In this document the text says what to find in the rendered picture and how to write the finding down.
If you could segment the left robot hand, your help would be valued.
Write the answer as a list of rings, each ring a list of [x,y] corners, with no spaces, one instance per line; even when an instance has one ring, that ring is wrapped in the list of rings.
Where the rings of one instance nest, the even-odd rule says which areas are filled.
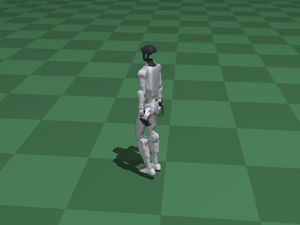
[[[145,110],[144,110],[143,112],[144,112],[144,114],[145,114]],[[140,115],[140,116],[144,116],[144,115]],[[140,120],[143,122],[143,124],[144,124],[145,126],[152,125],[152,124],[149,123],[148,119],[147,119],[147,120],[145,120],[145,119],[140,119]]]

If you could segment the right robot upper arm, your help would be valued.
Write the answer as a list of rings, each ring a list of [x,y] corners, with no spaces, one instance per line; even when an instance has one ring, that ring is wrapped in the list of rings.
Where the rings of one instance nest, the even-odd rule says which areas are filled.
[[[160,65],[160,64],[158,64],[158,65],[159,65],[159,69],[160,69],[160,82],[159,82],[159,87],[161,87],[161,85],[162,85],[161,65]]]

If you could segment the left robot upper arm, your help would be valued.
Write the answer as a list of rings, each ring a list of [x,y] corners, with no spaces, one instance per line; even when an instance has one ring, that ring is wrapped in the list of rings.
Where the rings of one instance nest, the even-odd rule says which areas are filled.
[[[146,94],[146,78],[148,76],[148,69],[143,68],[138,71],[138,78],[139,78],[139,86],[140,86],[140,91],[143,92],[143,95],[145,96]]]

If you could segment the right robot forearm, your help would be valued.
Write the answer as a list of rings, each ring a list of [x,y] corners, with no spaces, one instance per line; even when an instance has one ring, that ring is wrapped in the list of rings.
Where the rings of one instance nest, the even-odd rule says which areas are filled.
[[[158,101],[159,103],[162,102],[162,101],[161,101],[161,98],[162,98],[162,85],[161,85],[161,87],[159,87],[159,91],[158,91],[158,94],[156,94],[156,98],[157,98],[157,101]]]

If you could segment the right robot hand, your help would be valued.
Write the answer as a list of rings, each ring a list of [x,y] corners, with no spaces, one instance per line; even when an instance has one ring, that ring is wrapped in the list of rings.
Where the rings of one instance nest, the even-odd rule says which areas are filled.
[[[162,101],[162,99],[161,99]],[[163,105],[162,105],[162,102],[161,103],[158,103],[160,107],[162,107],[162,111],[163,111],[163,115],[164,115],[164,110],[163,110]],[[162,111],[161,111],[161,116],[162,116]],[[158,116],[158,115],[157,115]],[[160,114],[159,114],[159,117],[160,117]]]

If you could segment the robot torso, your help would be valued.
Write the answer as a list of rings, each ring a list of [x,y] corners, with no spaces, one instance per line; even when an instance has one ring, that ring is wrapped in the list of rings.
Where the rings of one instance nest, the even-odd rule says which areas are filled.
[[[154,62],[154,61],[153,61]],[[155,63],[156,64],[156,63]],[[154,115],[159,110],[158,101],[154,95],[158,94],[159,91],[159,82],[160,82],[160,69],[159,65],[156,64],[154,67],[148,66],[148,63],[142,67],[148,69],[148,76],[146,78],[146,99],[145,109],[148,107],[152,110],[151,115]]]

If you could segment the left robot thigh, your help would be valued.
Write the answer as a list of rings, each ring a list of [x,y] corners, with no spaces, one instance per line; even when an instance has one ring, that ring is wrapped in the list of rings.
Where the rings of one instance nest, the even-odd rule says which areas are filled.
[[[152,110],[150,108],[146,108],[145,109],[145,114],[139,114],[136,117],[136,121],[135,121],[135,134],[136,134],[136,138],[137,140],[139,138],[142,138],[144,140],[145,145],[148,143],[148,138],[146,136],[144,136],[144,131],[146,126],[143,124],[143,122],[140,119],[145,119],[145,120],[149,120],[151,117],[151,113]],[[144,115],[144,116],[140,116],[140,115]]]

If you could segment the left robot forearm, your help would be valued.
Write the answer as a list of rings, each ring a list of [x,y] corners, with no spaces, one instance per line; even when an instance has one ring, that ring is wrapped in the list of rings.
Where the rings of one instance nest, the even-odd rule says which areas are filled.
[[[143,95],[143,92],[142,91],[138,91],[137,92],[137,95],[138,95],[138,109],[139,109],[139,113],[140,114],[144,114],[144,110],[145,110],[145,97]]]

